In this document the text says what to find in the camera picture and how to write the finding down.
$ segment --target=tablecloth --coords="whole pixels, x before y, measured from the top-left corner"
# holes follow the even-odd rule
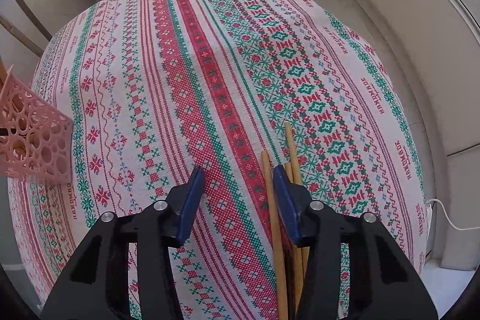
[[[102,0],[49,43],[33,89],[73,119],[73,181],[9,181],[22,261],[45,301],[104,211],[136,213],[206,171],[190,239],[171,249],[186,319],[276,319],[260,152],[337,211],[380,217],[417,271],[422,172],[371,46],[312,0]],[[340,304],[347,311],[348,250]],[[140,315],[135,248],[130,309]]]

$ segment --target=floor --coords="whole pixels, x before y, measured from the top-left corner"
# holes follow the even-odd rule
[[[387,69],[390,79],[392,79],[392,83],[404,108],[421,160],[423,162],[429,159],[431,160],[430,148],[416,100],[394,54],[383,39],[382,34],[374,26],[373,22],[371,22],[356,0],[313,1],[333,13],[340,21],[356,31],[371,44]],[[425,175],[425,185],[433,186],[433,180],[431,179],[431,175],[433,174],[429,172],[429,166],[422,164],[422,169]],[[1,264],[9,265],[8,268],[10,268],[10,270],[7,271],[9,278],[26,302],[38,311],[38,297],[28,281],[25,271],[21,268],[20,255],[13,236],[5,178],[0,178],[0,237],[2,238],[0,241]],[[444,314],[455,302],[472,275],[473,272],[468,271],[440,269],[435,262],[430,262],[425,266],[421,277],[434,300],[439,315]]]

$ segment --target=white cable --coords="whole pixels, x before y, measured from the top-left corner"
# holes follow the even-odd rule
[[[431,204],[432,202],[438,202],[440,204],[440,206],[442,207],[443,209],[443,213],[445,214],[445,217],[447,217],[447,220],[448,222],[450,223],[450,225],[456,229],[457,231],[471,231],[473,229],[480,229],[480,226],[475,226],[475,227],[472,227],[472,228],[458,228],[456,227],[453,222],[450,220],[450,218],[448,217],[448,214],[447,214],[447,211],[445,210],[445,206],[443,206],[443,202],[441,202],[441,200],[437,199],[437,198],[432,198],[432,199],[429,199],[425,204]]]

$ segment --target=striped tablecloth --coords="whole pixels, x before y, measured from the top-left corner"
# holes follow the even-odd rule
[[[422,268],[422,172],[399,99],[369,44],[312,0],[102,0],[55,35],[33,89],[74,122],[71,184],[9,182],[42,301],[101,213],[139,212],[199,164],[193,232],[170,251],[184,317],[276,319],[260,151],[273,165],[287,160],[285,121],[313,198],[380,216]]]

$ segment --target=patterned tablecloth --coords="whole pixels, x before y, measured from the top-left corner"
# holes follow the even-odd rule
[[[422,172],[399,99],[369,44],[312,0],[102,0],[55,35],[33,89],[74,122],[71,185],[9,182],[42,301],[101,213],[139,212],[199,164],[193,232],[170,251],[184,317],[276,319],[260,151],[287,160],[285,121],[313,198],[380,216],[422,268]]]

